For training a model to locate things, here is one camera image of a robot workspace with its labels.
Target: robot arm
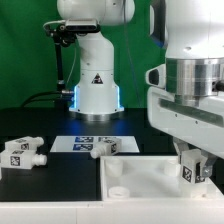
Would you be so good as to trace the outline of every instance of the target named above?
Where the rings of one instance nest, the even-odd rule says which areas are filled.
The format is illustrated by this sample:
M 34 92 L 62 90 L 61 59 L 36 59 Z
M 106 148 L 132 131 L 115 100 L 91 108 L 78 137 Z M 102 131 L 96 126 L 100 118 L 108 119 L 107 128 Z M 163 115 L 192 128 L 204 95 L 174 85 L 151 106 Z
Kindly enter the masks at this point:
M 80 47 L 81 78 L 74 88 L 74 104 L 70 108 L 75 116 L 105 121 L 124 110 L 114 82 L 114 47 L 103 37 L 100 26 L 128 22 L 134 10 L 133 0 L 58 0 L 58 11 L 64 20 L 56 36 L 60 36 L 61 45 L 77 39 Z
M 224 3 L 156 0 L 151 4 L 151 35 L 167 50 L 165 65 L 146 73 L 147 83 L 154 86 L 148 91 L 148 117 L 153 127 L 174 136 L 182 167 L 190 167 L 195 177 L 202 178 L 194 179 L 198 183 L 211 176 L 217 157 L 224 158 L 224 94 L 220 91 Z M 189 150 L 188 143 L 201 150 Z
M 58 0 L 57 6 L 65 20 L 95 19 L 102 26 L 123 24 L 124 13 L 129 22 L 135 11 L 133 0 Z

